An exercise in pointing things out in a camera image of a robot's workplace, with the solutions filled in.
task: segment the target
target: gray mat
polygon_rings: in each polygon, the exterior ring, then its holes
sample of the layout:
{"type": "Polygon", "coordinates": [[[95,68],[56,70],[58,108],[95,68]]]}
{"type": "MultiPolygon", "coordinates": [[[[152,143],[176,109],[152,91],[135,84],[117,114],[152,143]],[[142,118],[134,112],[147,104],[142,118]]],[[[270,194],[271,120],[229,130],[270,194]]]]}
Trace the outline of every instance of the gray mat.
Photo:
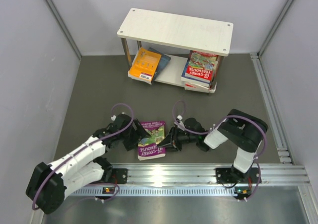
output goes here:
{"type": "MultiPolygon", "coordinates": [[[[124,56],[83,57],[64,121],[55,159],[61,158],[87,140],[92,133],[110,123],[110,109],[118,102],[129,104],[140,121],[166,121],[166,132],[173,124],[171,110],[177,100],[184,100],[184,118],[195,117],[203,127],[212,127],[236,108],[263,119],[269,124],[253,64],[248,54],[226,57],[218,71],[218,86],[214,94],[186,91],[182,87],[154,83],[149,85],[127,77],[124,56]]],[[[279,163],[272,132],[267,132],[269,146],[260,157],[262,163],[279,163]]],[[[237,147],[226,142],[216,150],[200,151],[195,144],[183,146],[181,152],[169,152],[166,157],[143,163],[232,163],[237,147]]],[[[106,154],[115,162],[141,162],[137,151],[126,152],[119,146],[106,154]]]]}

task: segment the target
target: blue book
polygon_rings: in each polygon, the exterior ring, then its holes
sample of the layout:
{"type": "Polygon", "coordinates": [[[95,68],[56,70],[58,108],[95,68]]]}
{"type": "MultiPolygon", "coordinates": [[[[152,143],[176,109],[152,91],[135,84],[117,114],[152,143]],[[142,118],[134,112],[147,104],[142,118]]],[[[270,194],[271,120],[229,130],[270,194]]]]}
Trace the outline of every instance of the blue book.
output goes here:
{"type": "Polygon", "coordinates": [[[205,87],[209,87],[211,82],[204,82],[204,81],[192,78],[192,77],[186,77],[185,76],[185,72],[187,70],[188,63],[189,63],[189,60],[185,63],[185,66],[184,66],[184,69],[183,69],[183,72],[182,72],[182,75],[181,75],[181,81],[192,82],[194,84],[199,84],[199,85],[202,85],[202,86],[205,86],[205,87]]]}
{"type": "Polygon", "coordinates": [[[156,49],[153,49],[153,48],[148,48],[148,51],[150,52],[154,52],[154,53],[157,53],[157,54],[161,54],[161,58],[160,58],[160,61],[159,61],[159,64],[157,66],[157,69],[156,69],[156,72],[155,72],[155,75],[154,75],[154,78],[152,81],[155,81],[156,78],[159,76],[159,74],[161,73],[161,71],[167,66],[167,64],[170,62],[171,60],[171,57],[167,56],[166,54],[163,54],[161,52],[159,52],[158,50],[156,49]]]}

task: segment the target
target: white wall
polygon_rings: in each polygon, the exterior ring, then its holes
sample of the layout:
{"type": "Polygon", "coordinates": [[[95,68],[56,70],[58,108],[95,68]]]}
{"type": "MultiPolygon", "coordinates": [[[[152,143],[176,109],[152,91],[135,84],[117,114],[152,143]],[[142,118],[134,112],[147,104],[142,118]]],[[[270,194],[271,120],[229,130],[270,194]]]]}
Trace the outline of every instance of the white wall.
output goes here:
{"type": "MultiPolygon", "coordinates": [[[[234,23],[231,53],[258,52],[286,0],[53,0],[83,55],[123,54],[116,33],[129,9],[234,23]]],[[[136,43],[129,43],[132,54],[136,43]]],[[[160,48],[163,52],[187,53],[160,48]]]]}
{"type": "Polygon", "coordinates": [[[263,56],[295,161],[318,197],[318,1],[296,0],[263,56]]]}
{"type": "Polygon", "coordinates": [[[0,8],[0,223],[25,224],[25,190],[53,158],[79,60],[43,0],[0,8]]]}

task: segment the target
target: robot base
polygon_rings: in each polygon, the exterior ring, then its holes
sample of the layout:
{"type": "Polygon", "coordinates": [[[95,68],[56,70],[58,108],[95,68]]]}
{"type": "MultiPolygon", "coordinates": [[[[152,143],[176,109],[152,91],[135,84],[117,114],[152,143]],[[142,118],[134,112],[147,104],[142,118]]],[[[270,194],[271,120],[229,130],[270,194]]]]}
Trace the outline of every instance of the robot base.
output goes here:
{"type": "Polygon", "coordinates": [[[237,178],[233,172],[233,168],[216,168],[216,178],[217,183],[220,184],[234,184],[234,183],[248,183],[248,178],[250,177],[252,183],[257,183],[258,181],[258,168],[251,168],[244,176],[237,178]]]}

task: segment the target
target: orange book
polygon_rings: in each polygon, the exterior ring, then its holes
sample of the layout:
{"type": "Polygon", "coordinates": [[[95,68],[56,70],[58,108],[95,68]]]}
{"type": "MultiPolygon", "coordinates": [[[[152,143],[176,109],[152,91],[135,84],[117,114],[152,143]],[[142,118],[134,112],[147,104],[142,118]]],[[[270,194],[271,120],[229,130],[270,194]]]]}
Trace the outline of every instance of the orange book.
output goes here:
{"type": "Polygon", "coordinates": [[[129,70],[129,74],[145,81],[152,81],[160,58],[161,54],[140,48],[135,62],[129,70]]]}

